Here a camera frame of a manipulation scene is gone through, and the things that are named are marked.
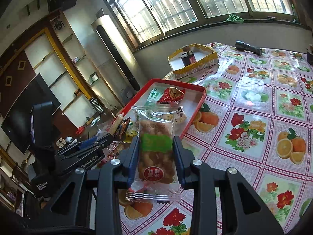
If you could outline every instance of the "small bottle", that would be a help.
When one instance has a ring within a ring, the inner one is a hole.
[[[192,63],[197,62],[195,55],[193,54],[193,51],[190,50],[190,47],[188,45],[183,46],[182,50],[184,53],[182,53],[181,59],[185,67],[191,65]]]

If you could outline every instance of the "red tray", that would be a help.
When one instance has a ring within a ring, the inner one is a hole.
[[[135,119],[135,114],[131,110],[132,106],[143,106],[146,103],[151,90],[156,86],[164,87],[164,89],[174,86],[180,90],[186,90],[184,99],[181,101],[181,106],[187,115],[187,119],[183,123],[175,125],[175,135],[179,135],[182,139],[207,95],[206,88],[203,86],[173,80],[151,79],[139,90],[120,113],[123,112],[125,118],[131,117],[131,120],[133,121]]]

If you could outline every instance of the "red circular logo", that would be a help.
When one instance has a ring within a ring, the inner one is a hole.
[[[143,176],[149,181],[159,181],[164,177],[164,172],[159,167],[151,166],[145,169]]]

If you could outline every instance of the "red snack bag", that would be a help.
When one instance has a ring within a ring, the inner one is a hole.
[[[165,89],[164,94],[161,96],[158,103],[178,102],[184,98],[185,93],[185,89],[179,90],[176,87],[169,87]]]

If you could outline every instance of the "green packet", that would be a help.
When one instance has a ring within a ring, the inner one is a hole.
[[[172,149],[173,140],[167,135],[151,135],[144,133],[140,135],[140,150],[143,152],[167,153]]]
[[[149,97],[147,99],[147,102],[145,105],[149,105],[152,103],[157,103],[158,100],[161,99],[162,95],[164,94],[166,88],[153,88],[152,91],[149,94]]]

